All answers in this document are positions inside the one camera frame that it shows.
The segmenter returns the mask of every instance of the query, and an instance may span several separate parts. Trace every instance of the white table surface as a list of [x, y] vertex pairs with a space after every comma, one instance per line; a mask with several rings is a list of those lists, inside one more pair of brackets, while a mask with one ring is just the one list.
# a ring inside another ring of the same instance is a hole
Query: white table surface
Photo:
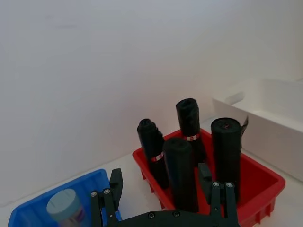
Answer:
[[[272, 169], [276, 173], [282, 175], [286, 180], [285, 189], [276, 199], [276, 206], [274, 212], [272, 212], [271, 217], [264, 218], [261, 222], [261, 225], [259, 226], [302, 227], [303, 183], [277, 170], [271, 165], [261, 161], [255, 156], [249, 154], [248, 152], [244, 151], [244, 153], [257, 160], [261, 164]], [[140, 169], [133, 160], [131, 154], [119, 158], [115, 161], [112, 161], [108, 164], [101, 165], [96, 169], [100, 168], [105, 169], [109, 176], [113, 169], [122, 169], [124, 185], [119, 210], [121, 211], [123, 219], [127, 219], [152, 210], [161, 210], [161, 206], [157, 197], [153, 193], [151, 193], [148, 183], [142, 179]], [[0, 208], [0, 226], [7, 226], [10, 214], [15, 207], [63, 183], [54, 185], [51, 188], [45, 189], [31, 196], [27, 196], [23, 199], [18, 200], [15, 203]]]

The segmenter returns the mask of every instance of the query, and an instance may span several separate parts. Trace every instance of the screw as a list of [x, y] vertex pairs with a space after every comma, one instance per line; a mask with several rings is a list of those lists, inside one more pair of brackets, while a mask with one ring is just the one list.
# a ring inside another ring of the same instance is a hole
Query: screw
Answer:
[[153, 219], [153, 218], [155, 218], [155, 214], [154, 213], [152, 213], [152, 212], [150, 212], [150, 213], [148, 213], [148, 218], [149, 219]]
[[178, 211], [174, 211], [174, 212], [172, 212], [172, 215], [173, 215], [175, 218], [177, 218], [177, 217], [180, 216], [180, 213], [179, 213]]

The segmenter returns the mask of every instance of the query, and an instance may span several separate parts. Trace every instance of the light blue jar lid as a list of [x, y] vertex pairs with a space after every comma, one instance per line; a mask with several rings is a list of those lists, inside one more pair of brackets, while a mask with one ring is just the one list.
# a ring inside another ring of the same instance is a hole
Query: light blue jar lid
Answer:
[[51, 197], [46, 210], [55, 221], [60, 222], [73, 215], [81, 205], [73, 189], [64, 189]]

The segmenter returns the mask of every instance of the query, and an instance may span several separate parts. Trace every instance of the black trash bag roll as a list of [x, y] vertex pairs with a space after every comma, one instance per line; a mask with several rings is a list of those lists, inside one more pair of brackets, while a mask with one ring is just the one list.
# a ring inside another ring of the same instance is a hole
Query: black trash bag roll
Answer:
[[176, 105], [180, 129], [185, 140], [193, 147], [194, 165], [206, 161], [205, 147], [200, 133], [199, 108], [196, 100], [187, 98]]
[[192, 146], [181, 138], [171, 138], [163, 151], [176, 208], [198, 212]]
[[162, 133], [150, 119], [141, 120], [137, 132], [151, 174], [162, 189], [168, 188], [169, 180], [162, 152], [164, 144]]
[[235, 119], [219, 118], [212, 122], [211, 128], [216, 180], [220, 183], [232, 182], [235, 185], [235, 196], [238, 201], [242, 127]]

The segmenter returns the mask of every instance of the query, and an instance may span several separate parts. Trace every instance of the blue bin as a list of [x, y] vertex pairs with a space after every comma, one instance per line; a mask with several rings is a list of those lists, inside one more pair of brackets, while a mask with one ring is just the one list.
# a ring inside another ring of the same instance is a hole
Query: blue bin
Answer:
[[[90, 193], [94, 190], [101, 192], [107, 187], [109, 187], [109, 180], [104, 169], [81, 176], [15, 208], [10, 215], [8, 227], [58, 227], [57, 222], [52, 220], [47, 213], [46, 205], [54, 194], [67, 188], [75, 190], [86, 215], [90, 218]], [[105, 209], [102, 210], [102, 214], [103, 224], [106, 225]], [[119, 211], [116, 212], [116, 217], [119, 221], [121, 220]]]

